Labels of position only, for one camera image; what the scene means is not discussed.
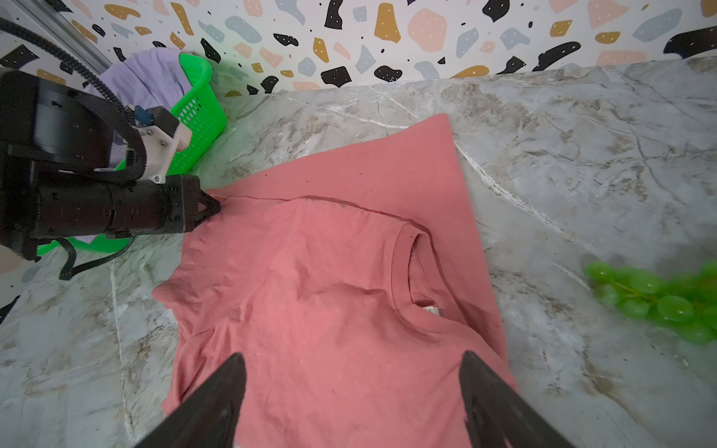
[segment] green plastic basket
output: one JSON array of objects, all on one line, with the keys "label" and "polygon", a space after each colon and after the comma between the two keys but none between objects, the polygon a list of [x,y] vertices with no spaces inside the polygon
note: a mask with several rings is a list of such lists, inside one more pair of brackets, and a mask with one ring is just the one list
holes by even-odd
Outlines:
[{"label": "green plastic basket", "polygon": [[[227,126],[227,116],[209,86],[209,80],[212,78],[212,66],[205,59],[187,53],[179,55],[179,64],[184,69],[192,88],[169,112],[191,129],[191,142],[187,149],[174,155],[167,175],[185,174],[189,171]],[[124,168],[125,161],[122,161],[116,171]],[[78,250],[103,254],[117,252],[129,242],[128,238],[107,239],[105,235],[97,236],[89,244],[72,237],[68,240]],[[60,243],[53,241],[38,246],[37,254],[45,255],[59,245]]]}]

